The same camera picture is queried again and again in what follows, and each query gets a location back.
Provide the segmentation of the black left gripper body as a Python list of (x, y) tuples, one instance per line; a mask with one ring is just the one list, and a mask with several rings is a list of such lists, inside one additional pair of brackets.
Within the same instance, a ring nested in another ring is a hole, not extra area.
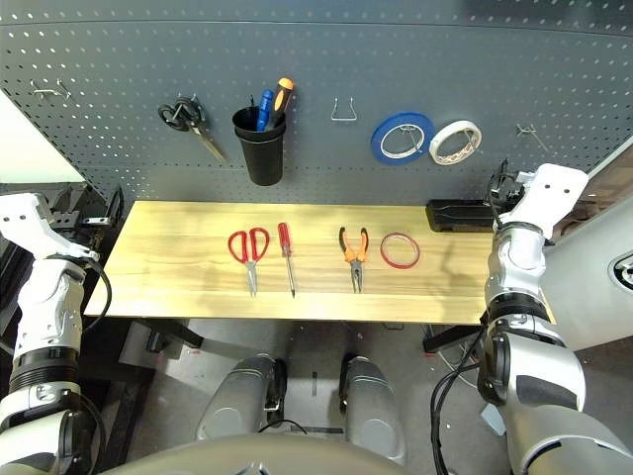
[(58, 232), (79, 231), (106, 226), (106, 217), (84, 217), (78, 210), (72, 212), (56, 211), (52, 214), (52, 222), (50, 224), (50, 227)]

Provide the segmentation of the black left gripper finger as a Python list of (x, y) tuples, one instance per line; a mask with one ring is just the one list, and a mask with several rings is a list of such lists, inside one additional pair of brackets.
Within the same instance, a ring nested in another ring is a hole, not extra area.
[(52, 191), (54, 212), (103, 212), (104, 199), (91, 186), (58, 186)]
[(115, 226), (123, 217), (124, 212), (124, 192), (121, 186), (118, 186), (110, 200), (107, 217), (110, 225)]

